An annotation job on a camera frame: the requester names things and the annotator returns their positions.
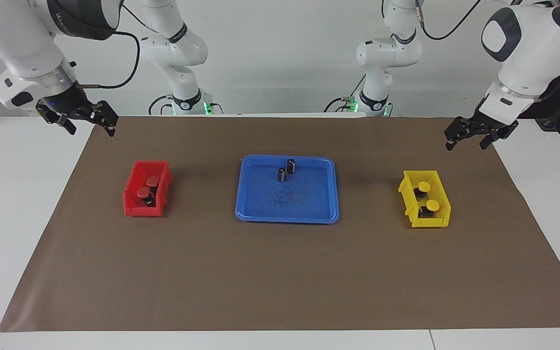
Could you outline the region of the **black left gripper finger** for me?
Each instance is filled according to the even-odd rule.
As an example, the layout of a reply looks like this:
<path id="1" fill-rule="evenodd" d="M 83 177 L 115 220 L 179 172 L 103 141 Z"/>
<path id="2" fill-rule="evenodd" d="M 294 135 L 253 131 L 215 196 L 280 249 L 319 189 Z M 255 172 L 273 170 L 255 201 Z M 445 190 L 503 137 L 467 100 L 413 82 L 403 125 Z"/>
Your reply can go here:
<path id="1" fill-rule="evenodd" d="M 511 124 L 503 126 L 502 128 L 491 129 L 484 138 L 480 141 L 479 146 L 481 149 L 487 149 L 494 142 L 498 140 L 506 140 L 513 131 L 517 128 L 518 124 Z"/>
<path id="2" fill-rule="evenodd" d="M 444 130 L 447 140 L 445 148 L 447 151 L 451 151 L 462 140 L 486 134 L 487 126 L 484 122 L 474 120 L 473 118 L 457 117 Z"/>

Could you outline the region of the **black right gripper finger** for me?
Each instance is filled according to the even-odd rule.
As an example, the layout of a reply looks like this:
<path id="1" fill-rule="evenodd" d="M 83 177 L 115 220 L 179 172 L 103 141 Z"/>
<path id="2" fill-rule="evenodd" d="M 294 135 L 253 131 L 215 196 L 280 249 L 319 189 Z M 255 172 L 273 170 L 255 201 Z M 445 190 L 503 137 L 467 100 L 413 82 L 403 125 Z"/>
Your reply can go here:
<path id="1" fill-rule="evenodd" d="M 96 104 L 86 104 L 78 108 L 78 117 L 91 124 L 103 128 L 109 137 L 116 133 L 116 126 L 119 119 L 107 101 L 99 101 Z"/>
<path id="2" fill-rule="evenodd" d="M 67 115 L 60 115 L 54 111 L 51 111 L 48 106 L 42 103 L 37 104 L 37 111 L 46 123 L 56 124 L 64 128 L 70 135 L 75 135 L 76 126 L 71 122 L 71 120 L 69 120 Z"/>

